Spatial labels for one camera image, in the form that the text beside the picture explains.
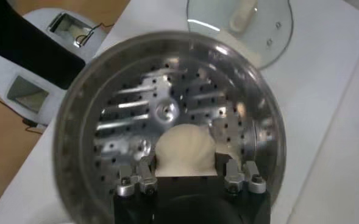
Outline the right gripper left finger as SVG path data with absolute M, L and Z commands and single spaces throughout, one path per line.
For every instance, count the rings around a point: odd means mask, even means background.
M 153 195 L 157 191 L 155 165 L 154 153 L 141 157 L 136 164 L 121 164 L 118 167 L 115 195 L 118 197 L 132 197 L 139 193 Z

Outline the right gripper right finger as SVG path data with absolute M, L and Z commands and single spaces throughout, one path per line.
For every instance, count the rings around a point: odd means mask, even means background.
M 253 194 L 266 192 L 266 180 L 260 175 L 255 161 L 246 161 L 241 167 L 228 154 L 215 153 L 215 169 L 224 177 L 224 187 L 230 194 L 239 194 L 247 184 L 247 191 Z

